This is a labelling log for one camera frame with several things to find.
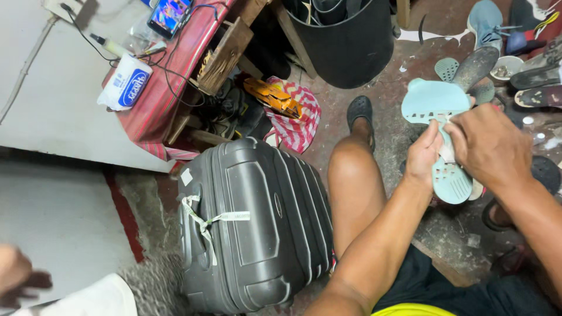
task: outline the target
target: suitcase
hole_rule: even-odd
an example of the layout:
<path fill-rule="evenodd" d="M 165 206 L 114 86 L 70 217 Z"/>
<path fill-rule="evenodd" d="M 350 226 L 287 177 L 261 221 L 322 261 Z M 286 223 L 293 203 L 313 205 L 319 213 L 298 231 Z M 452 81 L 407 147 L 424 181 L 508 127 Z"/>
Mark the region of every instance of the suitcase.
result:
<path fill-rule="evenodd" d="M 211 251 L 180 204 L 183 291 L 195 311 L 249 313 L 287 303 L 329 270 L 330 207 L 306 162 L 247 137 L 206 150 L 181 175 L 179 197 L 200 196 L 192 209 L 201 219 L 250 212 L 248 221 L 213 222 Z"/>

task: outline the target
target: black shorts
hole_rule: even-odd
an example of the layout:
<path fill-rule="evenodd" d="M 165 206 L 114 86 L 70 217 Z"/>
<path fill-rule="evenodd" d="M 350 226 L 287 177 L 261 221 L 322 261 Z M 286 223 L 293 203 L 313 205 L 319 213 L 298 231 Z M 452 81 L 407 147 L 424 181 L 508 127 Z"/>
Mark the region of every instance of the black shorts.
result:
<path fill-rule="evenodd" d="M 559 315 L 532 284 L 517 276 L 493 278 L 470 287 L 455 287 L 410 245 L 390 290 L 373 312 L 400 303 L 432 305 L 457 316 Z"/>

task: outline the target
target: sneaker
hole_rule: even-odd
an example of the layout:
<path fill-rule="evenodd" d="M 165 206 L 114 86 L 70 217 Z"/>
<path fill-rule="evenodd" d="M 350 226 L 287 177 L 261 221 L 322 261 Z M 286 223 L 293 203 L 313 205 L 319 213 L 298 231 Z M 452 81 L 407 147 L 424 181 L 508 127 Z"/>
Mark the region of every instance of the sneaker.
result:
<path fill-rule="evenodd" d="M 491 0 L 481 0 L 477 2 L 468 19 L 466 27 L 474 33 L 476 40 L 474 42 L 474 50 L 484 46 L 495 47 L 501 53 L 502 39 L 501 36 L 509 36 L 503 30 L 513 29 L 517 26 L 502 27 L 504 18 L 500 9 Z"/>

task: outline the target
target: phone screen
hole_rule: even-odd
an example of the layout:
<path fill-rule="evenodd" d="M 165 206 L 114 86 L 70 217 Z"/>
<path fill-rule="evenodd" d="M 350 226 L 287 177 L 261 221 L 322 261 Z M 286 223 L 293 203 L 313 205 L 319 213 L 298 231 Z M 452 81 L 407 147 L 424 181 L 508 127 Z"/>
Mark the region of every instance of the phone screen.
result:
<path fill-rule="evenodd" d="M 189 9 L 189 0 L 160 0 L 148 25 L 165 38 L 171 39 Z"/>

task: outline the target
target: white luggage strap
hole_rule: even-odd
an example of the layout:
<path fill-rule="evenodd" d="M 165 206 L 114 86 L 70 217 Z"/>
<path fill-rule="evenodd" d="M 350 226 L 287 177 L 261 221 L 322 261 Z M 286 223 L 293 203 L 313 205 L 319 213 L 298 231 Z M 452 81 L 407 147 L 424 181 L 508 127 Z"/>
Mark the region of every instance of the white luggage strap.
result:
<path fill-rule="evenodd" d="M 205 239 L 207 239 L 209 241 L 209 244 L 211 245 L 211 263 L 213 265 L 216 265 L 216 255 L 215 255 L 215 248 L 213 247 L 213 242 L 212 242 L 212 237 L 211 234 L 209 233 L 209 230 L 207 229 L 208 226 L 211 225 L 212 222 L 215 222 L 217 220 L 226 220 L 226 221 L 235 221 L 235 220 L 250 220 L 250 212 L 249 211 L 238 211 L 238 212 L 228 212 L 228 213 L 222 213 L 220 215 L 217 215 L 209 220 L 203 220 L 202 218 L 200 218 L 199 216 L 197 216 L 197 214 L 195 214 L 195 212 L 193 211 L 193 209 L 191 208 L 191 205 L 193 203 L 193 201 L 197 201 L 199 202 L 201 200 L 201 198 L 199 197 L 199 195 L 190 195 L 188 197 L 184 197 L 182 199 L 182 205 L 184 208 L 184 211 L 187 212 L 187 214 L 189 214 L 193 220 L 195 220 L 197 223 L 199 223 L 199 229 L 201 232 L 201 235 L 203 235 L 203 237 L 205 237 Z"/>

